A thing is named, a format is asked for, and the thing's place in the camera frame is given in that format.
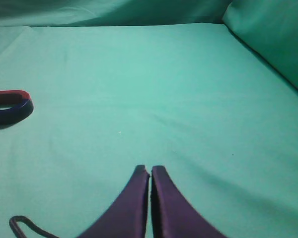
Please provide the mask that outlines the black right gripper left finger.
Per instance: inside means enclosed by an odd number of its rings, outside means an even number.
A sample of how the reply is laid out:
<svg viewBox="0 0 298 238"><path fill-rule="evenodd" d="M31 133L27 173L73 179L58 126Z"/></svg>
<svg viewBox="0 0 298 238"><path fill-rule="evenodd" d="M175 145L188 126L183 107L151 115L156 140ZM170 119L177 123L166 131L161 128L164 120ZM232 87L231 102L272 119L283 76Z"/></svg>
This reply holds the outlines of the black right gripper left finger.
<svg viewBox="0 0 298 238"><path fill-rule="evenodd" d="M149 174L137 165L110 207L80 238L144 238L148 217Z"/></svg>

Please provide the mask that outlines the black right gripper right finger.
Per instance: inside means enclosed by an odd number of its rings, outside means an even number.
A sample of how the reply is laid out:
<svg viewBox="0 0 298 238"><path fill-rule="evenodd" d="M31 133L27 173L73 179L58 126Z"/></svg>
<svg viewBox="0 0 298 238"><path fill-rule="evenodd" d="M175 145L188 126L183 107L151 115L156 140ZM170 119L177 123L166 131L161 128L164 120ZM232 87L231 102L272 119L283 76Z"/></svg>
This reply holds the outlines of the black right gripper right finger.
<svg viewBox="0 0 298 238"><path fill-rule="evenodd" d="M164 166L151 171L151 223L155 238L224 238L186 200Z"/></svg>

